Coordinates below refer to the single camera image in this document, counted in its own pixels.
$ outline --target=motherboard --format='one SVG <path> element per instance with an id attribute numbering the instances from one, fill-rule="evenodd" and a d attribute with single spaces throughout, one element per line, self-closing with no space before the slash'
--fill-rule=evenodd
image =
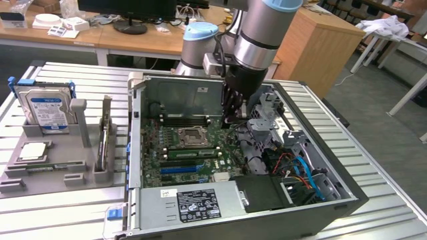
<path id="1" fill-rule="evenodd" d="M 245 173 L 234 135 L 218 117 L 149 119 L 142 125 L 142 187 L 228 181 Z"/>

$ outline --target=warning label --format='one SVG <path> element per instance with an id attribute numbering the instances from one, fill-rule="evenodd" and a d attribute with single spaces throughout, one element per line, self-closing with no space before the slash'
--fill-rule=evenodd
<path id="1" fill-rule="evenodd" d="M 221 217 L 213 189 L 178 192 L 176 198 L 178 219 L 182 223 Z"/>

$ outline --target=chair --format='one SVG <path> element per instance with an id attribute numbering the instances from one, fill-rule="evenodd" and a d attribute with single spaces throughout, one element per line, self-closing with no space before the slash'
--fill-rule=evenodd
<path id="1" fill-rule="evenodd" d="M 366 10 L 368 10 L 368 6 L 361 4 L 360 1 L 353 0 L 350 2 L 350 6 L 353 7 L 353 9 L 350 9 L 348 15 L 352 17 L 350 19 L 350 24 L 354 25 L 356 24 L 356 19 L 365 20 L 368 18 L 368 14 L 366 14 Z"/>
<path id="2" fill-rule="evenodd" d="M 340 16 L 340 14 L 344 12 L 345 13 L 344 19 L 345 19 L 350 9 L 352 9 L 352 0 L 340 0 L 336 6 L 336 10 L 338 10 L 338 13 L 336 14 L 336 11 L 334 11 L 333 14 L 336 16 Z"/>
<path id="3" fill-rule="evenodd" d="M 382 12 L 377 8 L 368 6 L 365 12 L 366 12 L 366 20 L 370 21 L 381 18 Z"/>
<path id="4" fill-rule="evenodd" d="M 321 8 L 324 8 L 324 6 L 326 5 L 325 10 L 333 12 L 336 10 L 336 1 L 337 0 L 324 0 L 320 5 Z"/>

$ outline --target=monitor stand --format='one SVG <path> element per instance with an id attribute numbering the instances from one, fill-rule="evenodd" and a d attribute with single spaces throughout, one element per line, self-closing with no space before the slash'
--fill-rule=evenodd
<path id="1" fill-rule="evenodd" d="M 130 17 L 128 20 L 116 21 L 112 27 L 124 34 L 138 35 L 146 32 L 146 26 L 141 22 L 132 21 Z"/>

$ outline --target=slotted metal table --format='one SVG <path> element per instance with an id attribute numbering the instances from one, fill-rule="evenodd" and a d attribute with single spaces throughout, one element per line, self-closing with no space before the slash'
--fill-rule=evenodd
<path id="1" fill-rule="evenodd" d="M 113 186 L 108 188 L 40 194 L 0 199 L 0 239 L 102 239 L 104 211 L 124 201 L 125 146 L 128 134 L 128 92 L 132 68 L 45 62 L 29 66 L 21 78 L 76 84 L 76 97 L 86 99 L 85 120 L 96 124 L 104 95 L 112 96 L 110 116 L 117 124 Z M 150 73 L 162 71 L 144 70 Z M 332 152 L 369 197 L 349 217 L 337 219 L 306 240 L 427 240 L 427 216 L 385 173 L 369 153 L 333 117 L 309 88 L 297 82 L 278 81 L 317 130 Z M 298 128 L 289 113 L 284 114 Z M 10 94 L 0 107 L 0 174 L 22 133 L 25 116 Z M 121 230 L 108 226 L 110 232 Z"/>

